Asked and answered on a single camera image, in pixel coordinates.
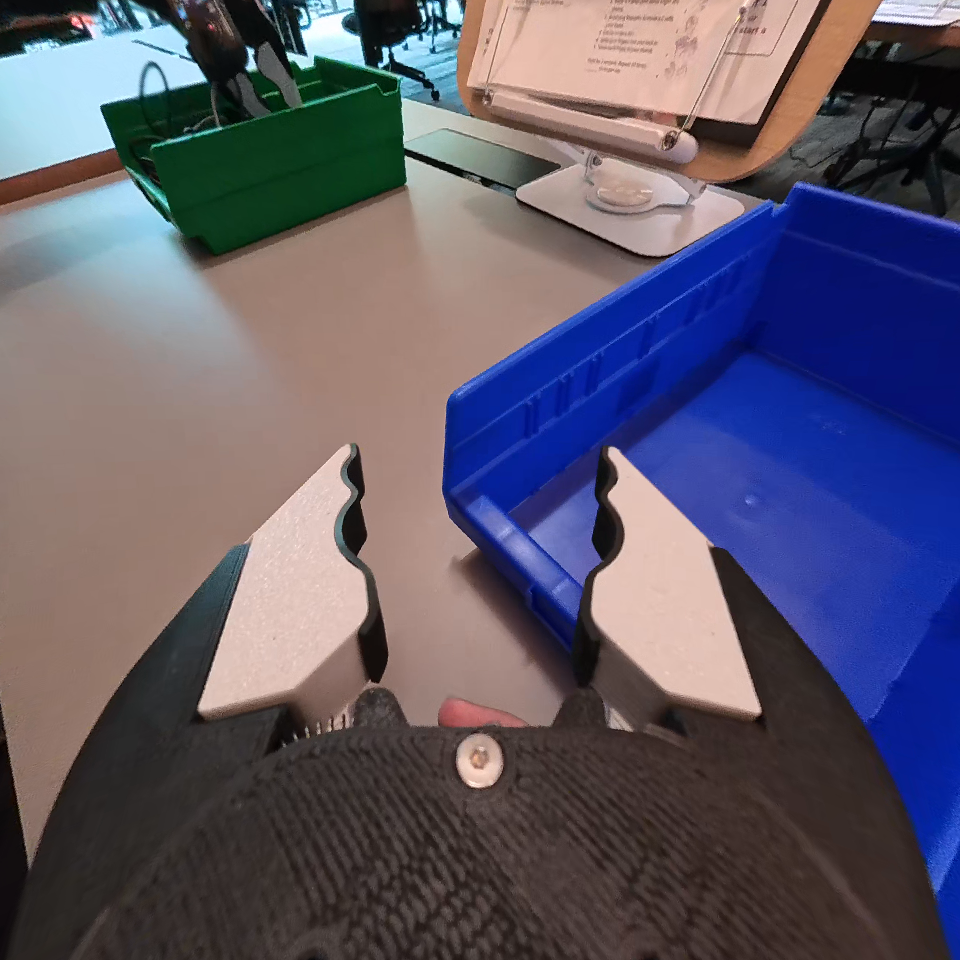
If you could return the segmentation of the grey desk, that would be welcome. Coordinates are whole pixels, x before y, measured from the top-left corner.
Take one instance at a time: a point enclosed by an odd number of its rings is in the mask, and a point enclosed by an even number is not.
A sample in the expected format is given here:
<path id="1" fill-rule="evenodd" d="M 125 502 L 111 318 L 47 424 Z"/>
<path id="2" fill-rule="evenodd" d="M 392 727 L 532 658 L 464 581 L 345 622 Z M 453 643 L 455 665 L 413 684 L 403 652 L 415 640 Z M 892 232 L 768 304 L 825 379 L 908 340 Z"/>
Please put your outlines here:
<path id="1" fill-rule="evenodd" d="M 2 709 L 27 857 L 114 691 L 234 546 L 347 443 L 415 723 L 534 723 L 553 636 L 451 522 L 450 394 L 654 269 L 421 162 L 222 257 L 123 173 L 2 208 Z"/>

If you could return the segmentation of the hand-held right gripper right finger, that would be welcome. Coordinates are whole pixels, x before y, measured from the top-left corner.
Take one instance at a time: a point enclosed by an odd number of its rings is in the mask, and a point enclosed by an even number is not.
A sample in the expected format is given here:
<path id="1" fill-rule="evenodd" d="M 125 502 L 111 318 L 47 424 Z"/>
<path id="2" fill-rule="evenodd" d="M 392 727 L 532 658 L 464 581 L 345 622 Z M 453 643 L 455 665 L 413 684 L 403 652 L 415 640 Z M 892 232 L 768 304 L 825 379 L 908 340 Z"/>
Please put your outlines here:
<path id="1" fill-rule="evenodd" d="M 592 542 L 573 640 L 577 682 L 616 729 L 675 710 L 751 723 L 762 704 L 710 540 L 616 447 L 599 455 Z"/>

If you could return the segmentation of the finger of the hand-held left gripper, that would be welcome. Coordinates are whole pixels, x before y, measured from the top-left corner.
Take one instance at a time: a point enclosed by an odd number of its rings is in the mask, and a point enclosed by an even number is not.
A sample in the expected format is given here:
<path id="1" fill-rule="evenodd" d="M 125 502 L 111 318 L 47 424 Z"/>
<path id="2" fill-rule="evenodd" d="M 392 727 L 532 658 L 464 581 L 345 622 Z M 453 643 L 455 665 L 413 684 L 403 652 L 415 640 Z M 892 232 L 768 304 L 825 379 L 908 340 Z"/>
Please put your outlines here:
<path id="1" fill-rule="evenodd" d="M 304 100 L 294 78 L 292 66 L 282 44 L 262 43 L 254 50 L 254 61 L 258 72 L 280 92 L 286 107 L 298 109 Z"/>
<path id="2" fill-rule="evenodd" d="M 259 97 L 251 77 L 246 72 L 219 82 L 219 94 L 222 94 L 244 119 L 259 119 L 271 115 L 269 106 Z"/>

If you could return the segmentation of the neighbouring grey table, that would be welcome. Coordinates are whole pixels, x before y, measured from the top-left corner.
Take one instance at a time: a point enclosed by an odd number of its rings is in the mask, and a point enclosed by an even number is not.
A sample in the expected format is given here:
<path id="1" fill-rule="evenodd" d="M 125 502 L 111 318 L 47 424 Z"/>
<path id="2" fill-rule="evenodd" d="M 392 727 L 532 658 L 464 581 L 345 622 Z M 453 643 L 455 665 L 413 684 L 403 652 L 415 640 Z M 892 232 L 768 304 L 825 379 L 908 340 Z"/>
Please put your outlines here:
<path id="1" fill-rule="evenodd" d="M 101 107 L 136 100 L 149 62 L 171 90 L 203 80 L 171 27 L 3 58 L 1 204 L 120 172 Z"/>

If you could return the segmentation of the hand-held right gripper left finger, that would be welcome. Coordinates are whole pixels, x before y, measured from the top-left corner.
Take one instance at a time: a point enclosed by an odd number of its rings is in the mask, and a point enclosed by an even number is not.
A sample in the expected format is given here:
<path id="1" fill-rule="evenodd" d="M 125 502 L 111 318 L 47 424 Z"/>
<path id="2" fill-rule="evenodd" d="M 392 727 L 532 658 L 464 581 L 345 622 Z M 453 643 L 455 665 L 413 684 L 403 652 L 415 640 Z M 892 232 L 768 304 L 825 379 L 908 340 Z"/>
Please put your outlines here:
<path id="1" fill-rule="evenodd" d="M 248 540 L 201 719 L 284 708 L 296 733 L 352 726 L 355 701 L 389 661 L 376 577 L 361 558 L 364 496 L 350 442 Z"/>

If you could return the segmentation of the person's right hand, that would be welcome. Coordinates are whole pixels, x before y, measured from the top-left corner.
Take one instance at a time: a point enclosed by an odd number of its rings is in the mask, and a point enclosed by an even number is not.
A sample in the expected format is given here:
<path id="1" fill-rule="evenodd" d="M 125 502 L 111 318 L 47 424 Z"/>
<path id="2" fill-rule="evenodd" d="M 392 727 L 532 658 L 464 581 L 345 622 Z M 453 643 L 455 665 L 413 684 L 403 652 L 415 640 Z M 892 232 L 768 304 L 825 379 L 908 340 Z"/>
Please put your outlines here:
<path id="1" fill-rule="evenodd" d="M 440 727 L 454 729 L 529 726 L 522 718 L 508 711 L 455 697 L 448 697 L 440 704 L 437 723 Z"/>

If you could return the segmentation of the green plastic bin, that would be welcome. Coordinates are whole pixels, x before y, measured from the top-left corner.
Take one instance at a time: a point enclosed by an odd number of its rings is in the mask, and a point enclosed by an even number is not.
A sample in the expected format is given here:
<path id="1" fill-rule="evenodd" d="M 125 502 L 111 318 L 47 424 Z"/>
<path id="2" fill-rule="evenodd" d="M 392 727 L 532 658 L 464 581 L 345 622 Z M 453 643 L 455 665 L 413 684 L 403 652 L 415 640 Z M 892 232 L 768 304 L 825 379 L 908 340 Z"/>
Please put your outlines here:
<path id="1" fill-rule="evenodd" d="M 406 183 L 402 90 L 391 74 L 315 57 L 293 65 L 303 105 L 254 71 L 270 114 L 242 119 L 206 82 L 101 106 L 119 160 L 160 216 L 222 255 Z"/>

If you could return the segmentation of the blue plastic bin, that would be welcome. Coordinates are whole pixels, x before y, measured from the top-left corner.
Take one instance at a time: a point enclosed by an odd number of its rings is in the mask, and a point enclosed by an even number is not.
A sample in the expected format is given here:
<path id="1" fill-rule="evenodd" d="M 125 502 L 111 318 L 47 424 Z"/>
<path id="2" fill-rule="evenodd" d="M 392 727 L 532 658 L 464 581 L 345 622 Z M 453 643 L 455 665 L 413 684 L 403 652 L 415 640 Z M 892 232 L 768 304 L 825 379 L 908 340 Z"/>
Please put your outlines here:
<path id="1" fill-rule="evenodd" d="M 799 184 L 455 390 L 453 522 L 569 652 L 613 446 L 831 673 L 958 958 L 958 223 Z"/>

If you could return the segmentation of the wooden document stand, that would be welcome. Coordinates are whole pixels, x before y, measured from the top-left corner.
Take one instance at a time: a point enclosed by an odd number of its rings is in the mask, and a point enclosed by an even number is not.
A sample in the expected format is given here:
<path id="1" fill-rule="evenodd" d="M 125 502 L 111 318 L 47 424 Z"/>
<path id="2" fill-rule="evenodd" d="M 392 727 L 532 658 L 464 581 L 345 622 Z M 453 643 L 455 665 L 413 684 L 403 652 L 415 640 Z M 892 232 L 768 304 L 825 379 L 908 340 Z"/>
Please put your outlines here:
<path id="1" fill-rule="evenodd" d="M 741 126 L 516 90 L 469 88 L 488 2 L 467 2 L 458 54 L 463 103 L 480 119 L 538 136 L 572 161 L 517 191 L 522 205 L 644 258 L 668 258 L 746 210 L 716 186 L 779 160 L 812 123 L 881 6 L 827 2 L 762 124 Z"/>

